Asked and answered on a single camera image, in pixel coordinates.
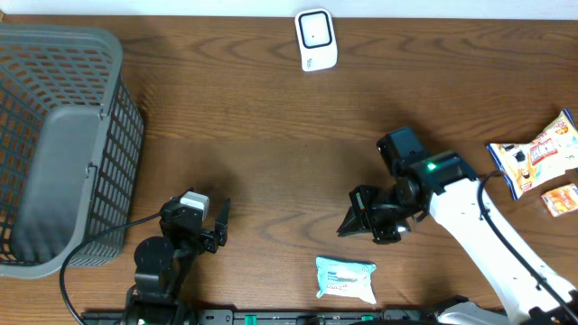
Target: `gray basket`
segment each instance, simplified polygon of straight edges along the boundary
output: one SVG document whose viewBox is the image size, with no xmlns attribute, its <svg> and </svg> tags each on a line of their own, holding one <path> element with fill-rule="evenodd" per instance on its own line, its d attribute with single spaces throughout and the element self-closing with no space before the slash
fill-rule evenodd
<svg viewBox="0 0 578 325">
<path fill-rule="evenodd" d="M 143 120 L 99 29 L 0 23 L 0 275 L 52 274 L 83 238 L 126 223 Z M 119 230 L 72 265 L 103 265 Z"/>
</svg>

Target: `white wall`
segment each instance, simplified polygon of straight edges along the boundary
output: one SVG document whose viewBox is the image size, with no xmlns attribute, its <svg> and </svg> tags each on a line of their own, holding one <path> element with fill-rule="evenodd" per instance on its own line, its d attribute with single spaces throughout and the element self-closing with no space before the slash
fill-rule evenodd
<svg viewBox="0 0 578 325">
<path fill-rule="evenodd" d="M 578 0 L 0 0 L 7 14 L 286 17 L 319 6 L 336 17 L 578 19 Z"/>
</svg>

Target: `wooden surface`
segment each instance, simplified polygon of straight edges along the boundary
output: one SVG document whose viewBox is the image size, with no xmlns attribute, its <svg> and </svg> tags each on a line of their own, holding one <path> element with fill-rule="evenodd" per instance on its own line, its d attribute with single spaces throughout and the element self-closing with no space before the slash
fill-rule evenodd
<svg viewBox="0 0 578 325">
<path fill-rule="evenodd" d="M 392 246 L 369 235 L 337 238 L 348 192 L 392 185 L 375 142 L 400 126 L 412 126 L 432 152 L 456 150 L 485 173 L 494 166 L 484 144 L 528 142 L 561 107 L 578 114 L 576 22 L 336 19 L 338 65 L 304 73 L 292 19 L 6 21 L 102 27 L 122 42 L 123 75 L 148 115 L 133 219 L 190 186 L 210 196 L 213 215 L 232 198 L 227 246 L 198 259 L 183 291 L 202 306 L 369 310 L 461 294 L 499 307 L 480 271 L 430 218 Z M 577 179 L 567 173 L 516 202 L 503 181 L 488 187 L 529 245 L 573 283 L 578 213 L 553 219 L 539 194 Z M 156 221 L 135 227 L 114 263 L 70 270 L 76 308 L 121 308 L 134 283 L 135 247 L 158 234 Z M 317 299 L 318 255 L 375 262 L 378 304 Z M 0 322 L 73 323 L 57 278 L 0 279 Z"/>
</svg>

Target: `plastic wrapper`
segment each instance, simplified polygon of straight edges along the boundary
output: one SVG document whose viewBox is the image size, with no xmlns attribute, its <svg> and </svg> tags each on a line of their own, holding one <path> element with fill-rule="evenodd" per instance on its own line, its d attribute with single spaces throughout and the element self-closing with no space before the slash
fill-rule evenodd
<svg viewBox="0 0 578 325">
<path fill-rule="evenodd" d="M 545 205 L 553 217 L 578 209 L 578 189 L 574 184 L 568 184 L 542 195 Z"/>
<path fill-rule="evenodd" d="M 376 270 L 376 265 L 341 262 L 325 257 L 317 257 L 316 263 L 319 281 L 317 298 L 327 293 L 377 303 L 371 289 L 371 273 Z"/>
<path fill-rule="evenodd" d="M 505 173 L 514 200 L 578 167 L 578 132 L 567 109 L 529 144 L 488 144 L 487 148 Z"/>
</svg>

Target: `wood grain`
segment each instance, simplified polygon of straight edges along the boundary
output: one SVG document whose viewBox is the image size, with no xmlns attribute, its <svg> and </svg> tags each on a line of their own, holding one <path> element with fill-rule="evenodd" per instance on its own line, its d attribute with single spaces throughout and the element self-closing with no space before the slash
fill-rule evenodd
<svg viewBox="0 0 578 325">
<path fill-rule="evenodd" d="M 190 186 L 212 213 L 232 198 L 229 242 L 199 258 L 183 298 L 200 306 L 382 309 L 455 294 L 483 307 L 499 300 L 456 241 L 433 220 L 402 243 L 337 238 L 348 192 L 391 186 L 375 142 L 410 125 L 432 152 L 453 149 L 479 173 L 494 166 L 490 141 L 527 142 L 560 108 L 578 114 L 578 23 L 336 19 L 338 65 L 304 73 L 292 19 L 8 16 L 9 23 L 108 29 L 123 44 L 123 75 L 147 117 L 133 219 Z M 557 272 L 578 283 L 578 216 L 553 219 L 539 194 L 490 196 Z M 119 309 L 133 283 L 132 254 L 156 222 L 128 232 L 124 253 L 100 268 L 73 269 L 79 311 Z M 314 259 L 373 261 L 376 306 L 315 298 Z M 2 323 L 73 323 L 56 275 L 0 279 Z"/>
</svg>

